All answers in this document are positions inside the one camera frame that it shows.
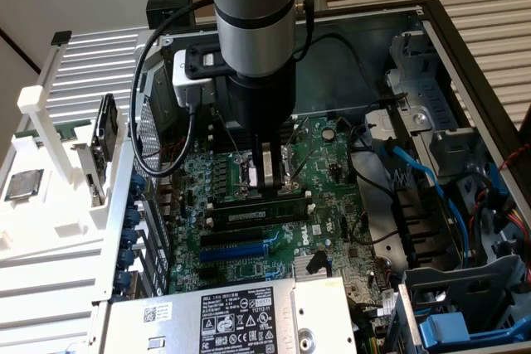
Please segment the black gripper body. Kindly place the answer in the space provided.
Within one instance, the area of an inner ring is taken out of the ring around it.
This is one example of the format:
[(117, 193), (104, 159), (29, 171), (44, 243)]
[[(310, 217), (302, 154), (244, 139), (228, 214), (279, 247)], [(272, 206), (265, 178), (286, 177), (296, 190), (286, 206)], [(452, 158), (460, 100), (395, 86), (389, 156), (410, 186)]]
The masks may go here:
[(261, 137), (277, 134), (296, 101), (296, 63), (288, 60), (272, 75), (226, 78), (231, 112), (244, 129)]

